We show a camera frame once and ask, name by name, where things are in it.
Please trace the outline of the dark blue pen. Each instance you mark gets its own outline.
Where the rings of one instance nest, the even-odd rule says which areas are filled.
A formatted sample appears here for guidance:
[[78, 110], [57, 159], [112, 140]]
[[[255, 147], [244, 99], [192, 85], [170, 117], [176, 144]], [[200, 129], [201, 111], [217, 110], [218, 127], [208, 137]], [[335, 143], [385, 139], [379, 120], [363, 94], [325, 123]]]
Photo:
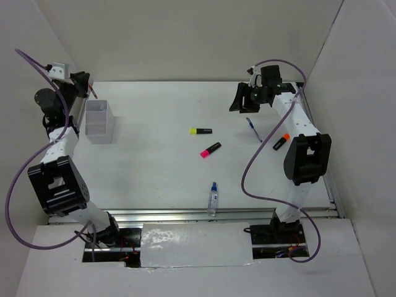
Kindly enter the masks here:
[[253, 130], [253, 132], [255, 133], [257, 139], [259, 140], [259, 142], [262, 143], [263, 140], [261, 139], [260, 135], [259, 135], [258, 132], [256, 131], [256, 129], [255, 129], [255, 127], [254, 127], [252, 121], [251, 121], [248, 117], [246, 117], [246, 120], [247, 120], [249, 126], [251, 127], [251, 129]]

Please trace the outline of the red gel pen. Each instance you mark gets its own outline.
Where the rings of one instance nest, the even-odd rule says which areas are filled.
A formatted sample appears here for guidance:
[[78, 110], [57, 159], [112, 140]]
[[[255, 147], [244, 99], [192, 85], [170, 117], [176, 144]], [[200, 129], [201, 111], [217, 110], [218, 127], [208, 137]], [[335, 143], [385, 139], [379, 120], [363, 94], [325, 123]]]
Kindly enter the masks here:
[[93, 89], [91, 83], [88, 83], [88, 88], [89, 88], [89, 90], [90, 90], [90, 93], [93, 95], [93, 97], [94, 97], [95, 99], [98, 99], [98, 96], [97, 96], [96, 92], [94, 91], [94, 89]]

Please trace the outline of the orange highlighter marker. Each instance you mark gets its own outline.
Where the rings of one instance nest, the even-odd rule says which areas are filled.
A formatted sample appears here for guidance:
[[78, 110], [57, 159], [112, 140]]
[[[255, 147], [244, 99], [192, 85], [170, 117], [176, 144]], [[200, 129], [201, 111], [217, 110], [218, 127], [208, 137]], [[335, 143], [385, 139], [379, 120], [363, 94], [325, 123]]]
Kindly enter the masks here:
[[275, 151], [279, 150], [290, 139], [289, 133], [284, 134], [273, 146]]

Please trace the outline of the small blue spray bottle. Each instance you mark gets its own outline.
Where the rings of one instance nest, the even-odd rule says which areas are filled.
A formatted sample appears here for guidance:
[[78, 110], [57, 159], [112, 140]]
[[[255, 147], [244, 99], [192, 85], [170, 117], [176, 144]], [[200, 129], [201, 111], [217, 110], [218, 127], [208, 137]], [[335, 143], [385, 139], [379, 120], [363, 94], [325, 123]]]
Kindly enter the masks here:
[[212, 187], [210, 189], [209, 201], [208, 201], [208, 207], [207, 207], [208, 215], [213, 216], [213, 217], [216, 216], [217, 199], [218, 199], [217, 183], [213, 182]]

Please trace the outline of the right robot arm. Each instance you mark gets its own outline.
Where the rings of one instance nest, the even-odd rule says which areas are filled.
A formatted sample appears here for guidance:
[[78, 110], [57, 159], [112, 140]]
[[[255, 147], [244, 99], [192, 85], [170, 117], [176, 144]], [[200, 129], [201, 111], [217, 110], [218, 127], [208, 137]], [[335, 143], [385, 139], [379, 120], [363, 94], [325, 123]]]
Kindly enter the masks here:
[[285, 242], [299, 228], [300, 209], [319, 178], [325, 175], [332, 139], [321, 133], [309, 119], [300, 100], [302, 91], [287, 95], [282, 88], [278, 65], [252, 66], [249, 82], [240, 82], [229, 111], [257, 113], [268, 104], [281, 117], [281, 124], [290, 135], [291, 144], [283, 161], [290, 189], [274, 210], [270, 221], [271, 238]]

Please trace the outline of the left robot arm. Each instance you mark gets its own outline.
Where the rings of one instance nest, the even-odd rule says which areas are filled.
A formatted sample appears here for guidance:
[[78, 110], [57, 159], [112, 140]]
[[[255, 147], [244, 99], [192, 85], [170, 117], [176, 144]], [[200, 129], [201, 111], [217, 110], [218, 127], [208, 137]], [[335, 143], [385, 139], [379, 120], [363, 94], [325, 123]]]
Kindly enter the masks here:
[[89, 78], [89, 73], [77, 72], [68, 79], [52, 79], [57, 91], [43, 88], [35, 94], [52, 145], [27, 174], [46, 214], [69, 217], [82, 225], [91, 223], [88, 231], [92, 239], [112, 248], [121, 242], [122, 231], [111, 214], [90, 201], [88, 186], [72, 161], [79, 127], [68, 112], [76, 98], [88, 95]]

